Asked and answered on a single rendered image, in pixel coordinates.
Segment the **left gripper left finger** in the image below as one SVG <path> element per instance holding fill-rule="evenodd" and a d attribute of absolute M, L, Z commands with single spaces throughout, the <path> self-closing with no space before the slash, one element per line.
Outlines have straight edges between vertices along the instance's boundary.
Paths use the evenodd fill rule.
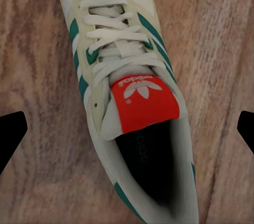
<path fill-rule="evenodd" d="M 0 117 L 0 174 L 28 130 L 23 111 Z"/>

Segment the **gym shoe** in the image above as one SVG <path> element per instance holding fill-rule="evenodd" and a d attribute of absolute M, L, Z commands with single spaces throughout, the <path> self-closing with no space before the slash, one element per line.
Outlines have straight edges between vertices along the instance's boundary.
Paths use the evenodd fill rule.
<path fill-rule="evenodd" d="M 144 224 L 198 224 L 191 130 L 154 0 L 60 0 L 96 152 Z"/>

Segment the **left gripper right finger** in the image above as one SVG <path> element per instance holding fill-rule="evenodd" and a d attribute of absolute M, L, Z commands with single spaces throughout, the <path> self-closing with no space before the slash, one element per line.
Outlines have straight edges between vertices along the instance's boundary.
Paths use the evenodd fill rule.
<path fill-rule="evenodd" d="M 254 113 L 242 111 L 237 130 L 254 153 Z"/>

